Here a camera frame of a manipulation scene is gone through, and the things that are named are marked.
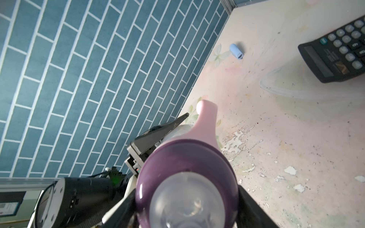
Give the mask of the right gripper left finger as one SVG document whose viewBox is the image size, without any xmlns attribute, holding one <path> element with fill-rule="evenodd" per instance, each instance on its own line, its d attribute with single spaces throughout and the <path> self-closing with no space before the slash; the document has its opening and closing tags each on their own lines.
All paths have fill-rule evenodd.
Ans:
<svg viewBox="0 0 365 228">
<path fill-rule="evenodd" d="M 130 220 L 136 212 L 136 190 L 122 200 L 120 206 L 112 213 L 106 222 L 103 222 L 102 228 L 127 228 Z"/>
</svg>

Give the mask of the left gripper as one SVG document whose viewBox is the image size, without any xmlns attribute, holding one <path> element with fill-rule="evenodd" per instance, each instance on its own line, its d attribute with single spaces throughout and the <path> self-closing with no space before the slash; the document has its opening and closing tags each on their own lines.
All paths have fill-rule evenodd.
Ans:
<svg viewBox="0 0 365 228">
<path fill-rule="evenodd" d="M 145 161 L 148 158 L 148 150 L 159 141 L 163 140 L 188 117 L 189 113 L 185 113 L 171 122 L 152 127 L 134 139 L 134 145 L 130 144 L 127 147 L 129 156 L 125 160 L 125 164 L 133 175 L 139 175 Z"/>
</svg>

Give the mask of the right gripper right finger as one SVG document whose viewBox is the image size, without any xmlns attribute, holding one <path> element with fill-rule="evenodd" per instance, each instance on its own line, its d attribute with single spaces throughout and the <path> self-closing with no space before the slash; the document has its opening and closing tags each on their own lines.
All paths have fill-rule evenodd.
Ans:
<svg viewBox="0 0 365 228">
<path fill-rule="evenodd" d="M 258 203 L 244 190 L 239 188 L 239 207 L 236 218 L 238 228 L 278 228 L 278 225 L 264 212 Z"/>
</svg>

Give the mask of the purple collar with nipple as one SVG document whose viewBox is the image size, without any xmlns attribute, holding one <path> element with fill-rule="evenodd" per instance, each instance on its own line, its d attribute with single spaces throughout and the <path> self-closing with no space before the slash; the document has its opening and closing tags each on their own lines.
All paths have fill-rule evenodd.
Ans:
<svg viewBox="0 0 365 228">
<path fill-rule="evenodd" d="M 176 140 L 158 147 L 137 179 L 143 228 L 231 228 L 238 215 L 234 171 L 215 147 Z"/>
</svg>

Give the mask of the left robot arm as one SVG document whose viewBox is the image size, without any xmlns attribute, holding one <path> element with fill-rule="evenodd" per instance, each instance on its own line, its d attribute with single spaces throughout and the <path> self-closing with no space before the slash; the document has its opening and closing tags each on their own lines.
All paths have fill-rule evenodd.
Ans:
<svg viewBox="0 0 365 228">
<path fill-rule="evenodd" d="M 99 228 L 102 217 L 130 194 L 145 161 L 189 113 L 154 126 L 127 147 L 127 172 L 113 166 L 85 178 L 66 177 L 50 184 L 35 207 L 30 228 Z"/>
</svg>

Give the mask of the small blue eraser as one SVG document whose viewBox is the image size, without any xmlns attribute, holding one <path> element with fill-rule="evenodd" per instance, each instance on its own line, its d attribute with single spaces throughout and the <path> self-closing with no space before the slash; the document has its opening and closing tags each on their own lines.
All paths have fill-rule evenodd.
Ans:
<svg viewBox="0 0 365 228">
<path fill-rule="evenodd" d="M 236 44 L 230 45 L 230 52 L 238 60 L 243 59 L 244 53 L 240 50 L 240 48 Z"/>
</svg>

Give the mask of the black calculator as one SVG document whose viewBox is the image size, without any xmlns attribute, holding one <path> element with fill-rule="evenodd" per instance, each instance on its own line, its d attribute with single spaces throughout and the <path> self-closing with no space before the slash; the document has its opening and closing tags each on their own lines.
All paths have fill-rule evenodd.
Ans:
<svg viewBox="0 0 365 228">
<path fill-rule="evenodd" d="M 365 73 L 365 17 L 308 43 L 298 50 L 322 83 L 343 82 Z"/>
</svg>

